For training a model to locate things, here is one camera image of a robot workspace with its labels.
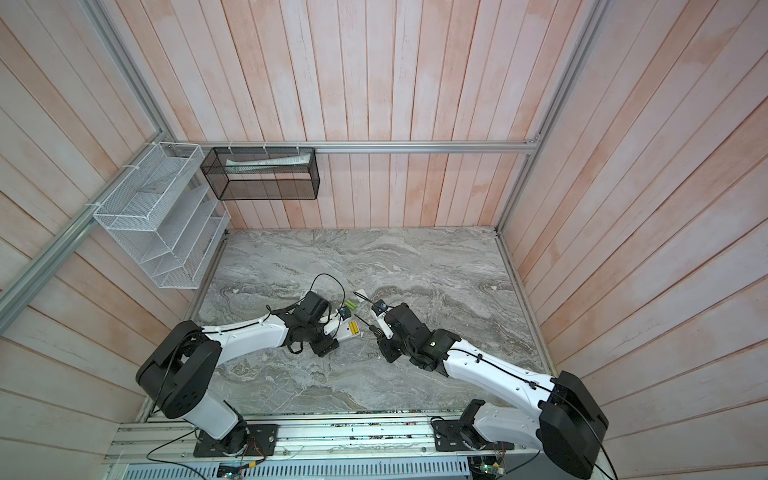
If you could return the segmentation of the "white battery cover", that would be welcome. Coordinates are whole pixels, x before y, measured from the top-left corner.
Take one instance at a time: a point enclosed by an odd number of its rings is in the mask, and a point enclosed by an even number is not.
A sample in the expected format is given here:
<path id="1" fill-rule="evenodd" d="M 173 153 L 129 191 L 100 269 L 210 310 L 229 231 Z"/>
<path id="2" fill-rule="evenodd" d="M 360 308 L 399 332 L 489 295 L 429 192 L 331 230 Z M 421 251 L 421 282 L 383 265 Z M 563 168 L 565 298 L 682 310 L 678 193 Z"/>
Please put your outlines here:
<path id="1" fill-rule="evenodd" d="M 354 291 L 354 294 L 355 294 L 355 295 L 356 295 L 358 298 L 360 298 L 360 299 L 362 299 L 362 300 L 365 300 L 365 301 L 368 301 L 368 302 L 370 302 L 370 298 L 369 298 L 369 297 L 368 297 L 368 296 L 367 296 L 367 295 L 366 295 L 366 294 L 365 294 L 365 293 L 364 293 L 362 290 L 355 290 L 355 291 Z"/>

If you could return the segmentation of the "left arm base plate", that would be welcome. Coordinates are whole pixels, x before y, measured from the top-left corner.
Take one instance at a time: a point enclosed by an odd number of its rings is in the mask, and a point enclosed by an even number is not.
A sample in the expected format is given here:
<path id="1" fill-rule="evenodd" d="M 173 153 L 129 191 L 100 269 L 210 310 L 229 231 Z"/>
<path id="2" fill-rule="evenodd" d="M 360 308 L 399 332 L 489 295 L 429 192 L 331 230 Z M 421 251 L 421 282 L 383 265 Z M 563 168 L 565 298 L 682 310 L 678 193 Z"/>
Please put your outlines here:
<path id="1" fill-rule="evenodd" d="M 274 454 L 279 426 L 272 423 L 239 423 L 220 440 L 200 431 L 193 450 L 195 458 L 222 456 L 269 457 Z"/>

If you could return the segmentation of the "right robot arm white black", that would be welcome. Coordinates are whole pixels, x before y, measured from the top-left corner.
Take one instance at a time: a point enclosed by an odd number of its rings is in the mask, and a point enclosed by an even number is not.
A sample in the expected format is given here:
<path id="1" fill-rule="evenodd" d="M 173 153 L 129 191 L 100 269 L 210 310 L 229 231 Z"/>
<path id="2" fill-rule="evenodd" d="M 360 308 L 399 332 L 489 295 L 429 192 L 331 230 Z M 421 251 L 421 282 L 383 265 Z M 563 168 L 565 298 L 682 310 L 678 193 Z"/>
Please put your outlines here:
<path id="1" fill-rule="evenodd" d="M 377 301 L 372 311 L 377 344 L 388 362 L 405 356 L 422 370 L 467 382 L 506 403 L 474 399 L 459 419 L 439 420 L 434 428 L 439 448 L 525 446 L 575 478 L 592 476 L 609 421 L 579 377 L 505 362 L 456 333 L 429 329 L 405 303 Z"/>

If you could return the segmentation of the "white air conditioner remote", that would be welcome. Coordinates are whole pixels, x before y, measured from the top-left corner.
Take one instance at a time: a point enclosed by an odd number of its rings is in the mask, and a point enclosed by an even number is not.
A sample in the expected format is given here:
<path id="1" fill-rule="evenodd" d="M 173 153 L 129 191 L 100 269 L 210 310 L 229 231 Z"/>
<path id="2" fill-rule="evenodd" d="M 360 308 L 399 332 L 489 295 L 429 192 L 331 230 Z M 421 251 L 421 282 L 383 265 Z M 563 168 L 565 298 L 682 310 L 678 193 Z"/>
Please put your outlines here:
<path id="1" fill-rule="evenodd" d="M 359 324 L 356 320 L 345 319 L 339 322 L 338 330 L 336 331 L 335 338 L 339 342 L 344 342 L 354 338 L 358 338 L 361 335 Z"/>

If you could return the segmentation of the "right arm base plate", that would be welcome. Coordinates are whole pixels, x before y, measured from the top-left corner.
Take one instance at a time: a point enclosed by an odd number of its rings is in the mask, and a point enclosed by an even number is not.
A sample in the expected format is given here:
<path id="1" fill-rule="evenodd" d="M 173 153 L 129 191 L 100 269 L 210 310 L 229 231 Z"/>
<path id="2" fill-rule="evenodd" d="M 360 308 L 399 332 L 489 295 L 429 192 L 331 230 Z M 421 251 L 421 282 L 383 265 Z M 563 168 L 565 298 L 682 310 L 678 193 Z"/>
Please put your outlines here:
<path id="1" fill-rule="evenodd" d="M 515 445 L 508 442 L 485 440 L 468 423 L 461 420 L 446 420 L 435 416 L 430 418 L 435 449 L 439 452 L 514 450 Z"/>

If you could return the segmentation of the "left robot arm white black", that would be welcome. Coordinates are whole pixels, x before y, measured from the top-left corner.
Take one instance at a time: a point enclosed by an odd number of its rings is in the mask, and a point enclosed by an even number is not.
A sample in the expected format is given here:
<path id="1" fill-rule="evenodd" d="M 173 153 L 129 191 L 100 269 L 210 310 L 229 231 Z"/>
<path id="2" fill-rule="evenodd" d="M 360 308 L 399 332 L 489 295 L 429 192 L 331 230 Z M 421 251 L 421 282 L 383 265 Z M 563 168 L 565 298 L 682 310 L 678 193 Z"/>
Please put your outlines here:
<path id="1" fill-rule="evenodd" d="M 339 346 L 340 321 L 330 302 L 312 291 L 249 321 L 206 328 L 183 321 L 141 365 L 136 382 L 165 417 L 187 421 L 234 456 L 247 448 L 248 426 L 234 407 L 209 391 L 214 371 L 230 360 L 295 344 L 323 357 Z"/>

